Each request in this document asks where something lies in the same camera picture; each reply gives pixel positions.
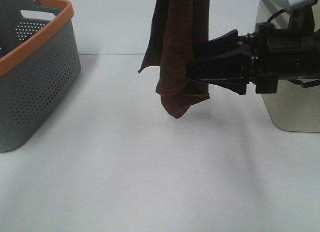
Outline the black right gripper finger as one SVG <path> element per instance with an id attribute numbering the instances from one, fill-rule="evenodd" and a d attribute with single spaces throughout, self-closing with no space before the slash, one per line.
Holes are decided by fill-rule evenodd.
<path id="1" fill-rule="evenodd" d="M 248 58 L 248 46 L 244 43 L 246 36 L 239 36 L 238 30 L 232 30 L 218 38 L 195 44 L 194 58 Z"/>
<path id="2" fill-rule="evenodd" d="M 248 45 L 219 55 L 188 62 L 186 78 L 229 89 L 239 95 L 247 92 L 252 52 Z"/>

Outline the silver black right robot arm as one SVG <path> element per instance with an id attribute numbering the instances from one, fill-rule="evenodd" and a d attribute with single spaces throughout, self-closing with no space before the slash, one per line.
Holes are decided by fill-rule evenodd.
<path id="1" fill-rule="evenodd" d="M 279 80 L 303 88 L 320 83 L 320 33 L 312 7 L 318 0 L 272 0 L 289 15 L 288 27 L 273 19 L 258 23 L 251 34 L 237 30 L 194 47 L 194 60 L 186 65 L 190 80 L 218 85 L 240 95 L 253 83 L 258 94 L 277 92 Z"/>

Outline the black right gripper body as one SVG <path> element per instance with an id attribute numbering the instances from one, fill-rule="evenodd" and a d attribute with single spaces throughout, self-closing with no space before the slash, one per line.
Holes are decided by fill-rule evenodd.
<path id="1" fill-rule="evenodd" d="M 320 32 L 300 34 L 258 23 L 251 39 L 253 68 L 250 78 L 258 94 L 275 94 L 279 80 L 302 88 L 320 84 Z"/>

